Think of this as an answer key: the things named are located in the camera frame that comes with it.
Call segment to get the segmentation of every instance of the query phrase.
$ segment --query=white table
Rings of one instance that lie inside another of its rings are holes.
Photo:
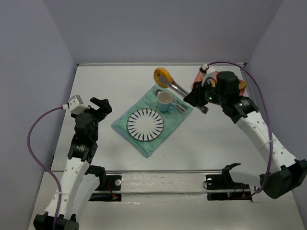
[[[62,172],[55,172],[60,178]],[[123,174],[122,191],[152,192],[162,189],[198,194],[123,195],[122,202],[88,202],[80,216],[80,230],[304,230],[292,192],[273,200],[264,193],[249,201],[208,201],[203,175]],[[56,191],[46,172],[39,189],[28,230],[36,214],[43,214]]]
[[[113,112],[99,124],[98,150],[92,165],[103,166],[108,171],[201,170],[222,169],[239,162],[265,172],[264,160],[251,141],[217,105],[210,104],[206,115],[194,109],[149,158],[113,130],[113,121],[155,84],[153,73],[157,67],[166,68],[187,91],[199,69],[199,65],[78,67],[71,95],[79,94],[85,104],[90,104],[92,97],[108,98],[113,108]],[[216,69],[232,71],[242,79],[238,67],[217,66]],[[52,164],[54,171],[65,169],[74,124],[74,119],[66,112]]]

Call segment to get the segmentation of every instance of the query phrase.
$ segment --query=mug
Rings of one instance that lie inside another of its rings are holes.
[[[161,112],[167,112],[176,109],[177,106],[175,103],[173,103],[173,96],[169,92],[161,92],[158,94],[157,98],[158,108]]]

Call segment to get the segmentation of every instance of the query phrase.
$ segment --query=white plate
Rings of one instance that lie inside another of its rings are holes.
[[[127,121],[127,130],[130,135],[142,141],[157,138],[161,134],[163,127],[164,121],[161,114],[150,108],[134,111]]]

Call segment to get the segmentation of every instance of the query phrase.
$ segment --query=green placemat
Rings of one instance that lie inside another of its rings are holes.
[[[184,114],[178,112],[177,109],[161,113],[157,108],[157,97],[155,91],[161,89],[173,95],[173,100],[186,109]],[[129,116],[136,110],[142,108],[152,108],[158,111],[164,120],[164,128],[162,133],[154,140],[140,141],[134,139],[127,130],[127,120]],[[135,105],[133,105],[127,112],[125,112],[119,119],[111,125],[117,132],[119,132],[125,139],[133,144],[145,157],[150,157],[152,153],[165,141],[187,118],[192,112],[192,108],[187,106],[182,100],[176,97],[172,92],[167,89],[161,88],[157,84],[154,85]]]

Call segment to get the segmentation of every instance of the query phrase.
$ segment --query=plate rim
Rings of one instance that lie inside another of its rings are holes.
[[[137,109],[137,110],[134,110],[129,116],[128,116],[128,119],[129,119],[129,117],[134,113],[134,112],[136,112],[136,111],[138,111],[138,110],[140,110],[140,109]],[[126,122],[126,129],[127,129],[127,131],[128,131],[128,119],[127,119],[127,122]],[[162,128],[162,130],[161,130],[161,132],[160,132],[160,134],[158,135],[158,136],[160,136],[161,135],[161,133],[162,133],[162,131],[164,130],[164,119],[163,119],[163,117],[162,117],[162,120],[163,120],[163,128]],[[141,142],[147,142],[147,141],[152,141],[152,140],[155,140],[155,139],[157,139],[157,137],[155,137],[154,139],[151,139],[151,140],[139,140],[139,139],[136,139],[133,135],[131,135],[131,133],[128,131],[128,133],[129,133],[129,135],[133,138],[133,139],[135,139],[135,140],[138,140],[138,141],[141,141]]]

